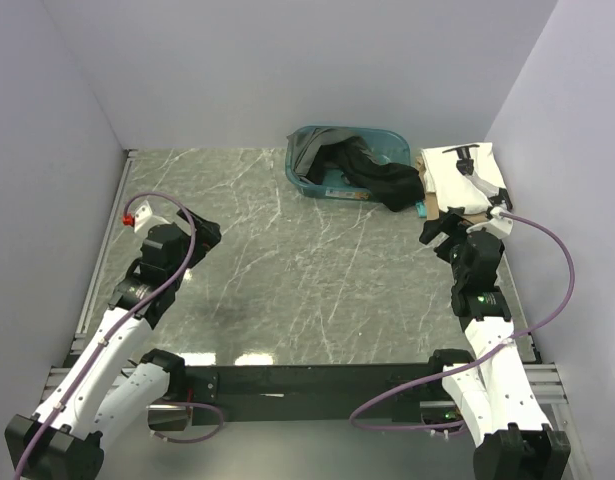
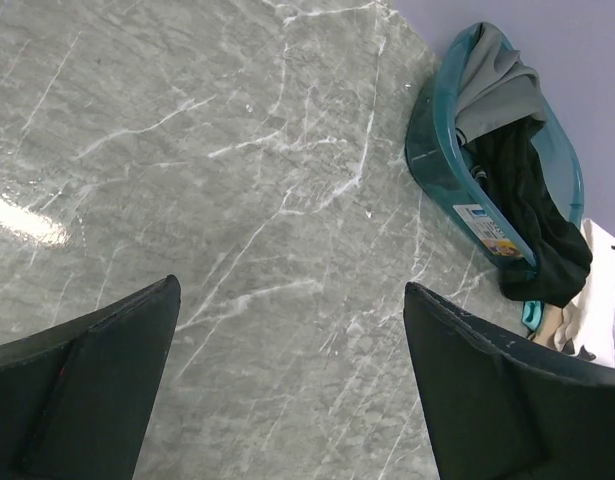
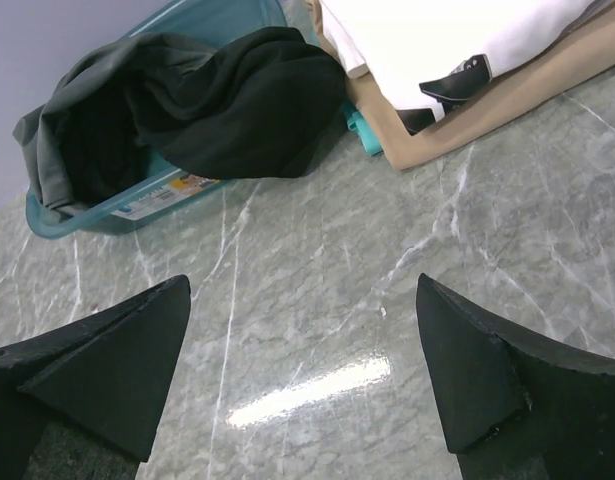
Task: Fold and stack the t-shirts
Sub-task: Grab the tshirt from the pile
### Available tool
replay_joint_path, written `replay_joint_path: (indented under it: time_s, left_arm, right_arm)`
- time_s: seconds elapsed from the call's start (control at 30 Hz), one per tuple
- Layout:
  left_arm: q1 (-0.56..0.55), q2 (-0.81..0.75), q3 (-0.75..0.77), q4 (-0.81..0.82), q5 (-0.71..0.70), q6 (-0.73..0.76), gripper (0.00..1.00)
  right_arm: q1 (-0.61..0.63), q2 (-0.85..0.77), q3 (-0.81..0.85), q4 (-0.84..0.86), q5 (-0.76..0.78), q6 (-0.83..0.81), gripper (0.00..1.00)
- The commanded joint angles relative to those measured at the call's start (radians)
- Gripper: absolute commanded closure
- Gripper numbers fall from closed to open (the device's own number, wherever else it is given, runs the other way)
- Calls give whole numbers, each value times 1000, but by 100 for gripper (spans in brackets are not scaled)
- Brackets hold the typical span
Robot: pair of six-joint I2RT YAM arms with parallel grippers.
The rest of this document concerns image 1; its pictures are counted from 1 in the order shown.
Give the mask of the black t shirt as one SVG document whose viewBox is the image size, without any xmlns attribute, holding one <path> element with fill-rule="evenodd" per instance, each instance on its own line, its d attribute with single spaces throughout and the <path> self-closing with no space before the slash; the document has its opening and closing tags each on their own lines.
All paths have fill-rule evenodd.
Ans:
<svg viewBox="0 0 615 480">
<path fill-rule="evenodd" d="M 425 197 L 418 171 L 411 165 L 378 164 L 361 137 L 319 149 L 306 180 L 322 185 L 326 171 L 337 169 L 348 184 L 368 190 L 389 210 L 399 212 Z"/>
</svg>

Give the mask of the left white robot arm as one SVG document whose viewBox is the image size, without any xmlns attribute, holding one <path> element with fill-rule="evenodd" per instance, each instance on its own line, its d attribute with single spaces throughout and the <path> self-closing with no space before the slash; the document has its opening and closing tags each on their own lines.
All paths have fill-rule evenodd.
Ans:
<svg viewBox="0 0 615 480">
<path fill-rule="evenodd" d="M 218 224 L 181 209 L 188 230 L 155 215 L 148 203 L 124 217 L 141 236 L 140 254 L 116 285 L 97 333 L 55 390 L 5 440 L 18 479 L 94 479 L 124 429 L 150 404 L 183 402 L 183 358 L 154 349 L 131 375 L 118 377 L 176 299 L 185 272 L 221 240 Z"/>
</svg>

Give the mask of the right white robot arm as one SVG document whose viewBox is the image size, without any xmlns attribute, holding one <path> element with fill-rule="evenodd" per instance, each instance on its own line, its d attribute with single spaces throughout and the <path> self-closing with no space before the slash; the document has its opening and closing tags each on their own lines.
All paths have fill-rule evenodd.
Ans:
<svg viewBox="0 0 615 480">
<path fill-rule="evenodd" d="M 435 253 L 451 266 L 451 305 L 471 347 L 468 353 L 435 353 L 442 364 L 428 371 L 426 387 L 436 398 L 455 401 L 474 440 L 476 478 L 560 479 L 571 445 L 532 390 L 516 342 L 521 334 L 497 285 L 513 219 L 502 207 L 487 217 L 473 224 L 447 213 L 420 236 L 424 244 L 447 236 Z"/>
</svg>

